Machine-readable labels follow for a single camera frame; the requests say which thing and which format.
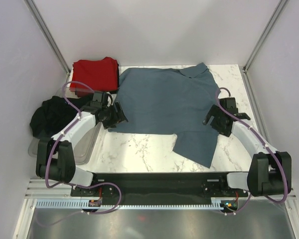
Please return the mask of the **clear plastic bin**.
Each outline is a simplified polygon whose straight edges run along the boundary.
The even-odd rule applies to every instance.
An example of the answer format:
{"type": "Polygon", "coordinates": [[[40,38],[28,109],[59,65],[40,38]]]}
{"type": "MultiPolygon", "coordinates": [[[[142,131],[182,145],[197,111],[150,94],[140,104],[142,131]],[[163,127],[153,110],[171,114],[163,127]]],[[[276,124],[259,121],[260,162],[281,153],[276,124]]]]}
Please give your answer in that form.
{"type": "MultiPolygon", "coordinates": [[[[55,96],[63,97],[63,91],[59,89],[55,96]]],[[[93,127],[80,139],[80,141],[74,147],[74,157],[76,164],[82,165],[89,161],[91,152],[95,144],[95,140],[98,136],[99,129],[99,126],[93,127]]],[[[33,137],[29,145],[28,154],[31,157],[36,157],[37,155],[39,140],[40,139],[33,137]]]]}

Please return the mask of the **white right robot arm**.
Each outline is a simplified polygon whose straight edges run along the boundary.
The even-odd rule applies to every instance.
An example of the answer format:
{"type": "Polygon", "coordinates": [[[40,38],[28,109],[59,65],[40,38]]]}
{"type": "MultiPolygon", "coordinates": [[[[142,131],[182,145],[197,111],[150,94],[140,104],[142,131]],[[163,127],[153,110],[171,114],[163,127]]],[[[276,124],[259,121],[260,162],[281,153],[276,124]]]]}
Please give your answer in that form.
{"type": "Polygon", "coordinates": [[[292,187],[292,159],[270,145],[255,129],[250,117],[239,112],[234,97],[217,99],[207,113],[203,124],[219,134],[234,135],[251,158],[248,172],[228,173],[218,183],[218,190],[230,196],[236,189],[248,191],[254,197],[264,196],[274,203],[286,201],[292,187]]]}

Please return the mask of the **blue-grey t-shirt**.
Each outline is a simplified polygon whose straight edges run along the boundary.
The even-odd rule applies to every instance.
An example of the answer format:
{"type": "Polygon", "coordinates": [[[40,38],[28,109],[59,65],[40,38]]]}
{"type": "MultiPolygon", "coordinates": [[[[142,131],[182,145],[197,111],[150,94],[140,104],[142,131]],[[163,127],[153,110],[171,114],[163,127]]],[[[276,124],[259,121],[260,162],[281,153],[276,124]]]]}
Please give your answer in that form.
{"type": "Polygon", "coordinates": [[[216,84],[204,63],[184,69],[128,68],[115,98],[127,121],[112,132],[177,136],[173,151],[210,167],[218,132],[203,124],[216,103],[216,84]]]}

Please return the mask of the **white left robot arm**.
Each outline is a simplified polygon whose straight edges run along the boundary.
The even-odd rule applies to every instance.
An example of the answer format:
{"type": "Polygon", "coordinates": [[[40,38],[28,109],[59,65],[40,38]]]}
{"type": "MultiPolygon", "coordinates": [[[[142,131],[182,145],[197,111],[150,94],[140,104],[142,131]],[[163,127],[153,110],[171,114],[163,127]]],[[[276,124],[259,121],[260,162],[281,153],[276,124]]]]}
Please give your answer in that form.
{"type": "Polygon", "coordinates": [[[114,101],[112,95],[106,92],[94,92],[92,99],[81,108],[67,97],[64,100],[77,114],[60,132],[39,141],[36,175],[45,179],[47,188],[61,183],[80,186],[87,195],[94,196],[99,192],[99,183],[93,180],[92,172],[77,167],[74,148],[97,124],[101,123],[105,129],[109,129],[128,119],[120,102],[114,101]]]}

